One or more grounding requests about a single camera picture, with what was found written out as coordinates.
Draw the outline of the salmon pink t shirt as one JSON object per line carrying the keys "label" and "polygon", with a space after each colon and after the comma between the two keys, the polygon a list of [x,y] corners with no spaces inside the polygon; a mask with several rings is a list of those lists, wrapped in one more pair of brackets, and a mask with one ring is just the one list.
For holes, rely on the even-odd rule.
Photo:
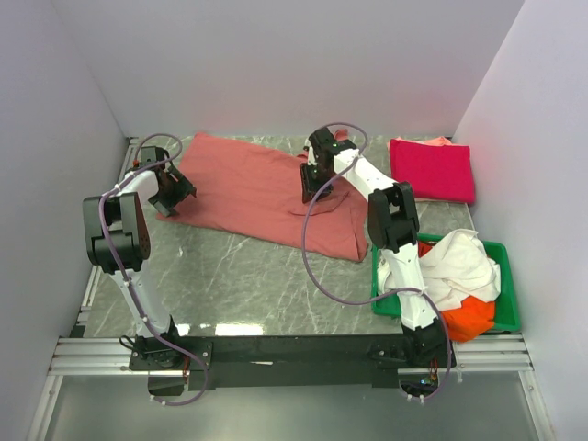
{"label": "salmon pink t shirt", "polygon": [[305,159],[304,154],[199,133],[179,165],[197,194],[178,204],[169,220],[363,261],[368,253],[366,200],[339,179],[331,195],[313,207],[303,203],[300,164]]}

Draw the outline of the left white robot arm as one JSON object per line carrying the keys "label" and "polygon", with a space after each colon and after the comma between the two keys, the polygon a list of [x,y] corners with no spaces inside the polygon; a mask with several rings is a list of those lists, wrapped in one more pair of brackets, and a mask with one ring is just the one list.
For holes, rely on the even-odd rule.
{"label": "left white robot arm", "polygon": [[151,240],[142,205],[174,217],[175,207],[195,197],[197,190],[166,149],[143,147],[140,157],[112,195],[83,200],[86,253],[115,281],[131,310],[136,336],[123,335],[119,342],[146,366],[172,369],[182,366],[187,356],[150,274]]}

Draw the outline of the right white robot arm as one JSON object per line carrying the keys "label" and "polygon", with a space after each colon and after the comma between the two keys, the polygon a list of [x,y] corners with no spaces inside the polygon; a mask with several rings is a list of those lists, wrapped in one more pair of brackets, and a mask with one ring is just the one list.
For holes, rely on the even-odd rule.
{"label": "right white robot arm", "polygon": [[[339,303],[363,306],[396,296],[401,304],[401,327],[407,363],[427,367],[442,355],[452,362],[447,323],[427,294],[418,256],[420,223],[413,189],[384,175],[363,152],[368,139],[356,146],[337,140],[331,126],[315,130],[305,143],[307,161],[300,165],[302,202],[308,206],[301,228],[301,251],[305,269],[315,287]],[[307,229],[315,203],[344,179],[367,202],[367,232],[388,265],[395,288],[369,300],[344,300],[324,288],[312,273],[307,258]]]}

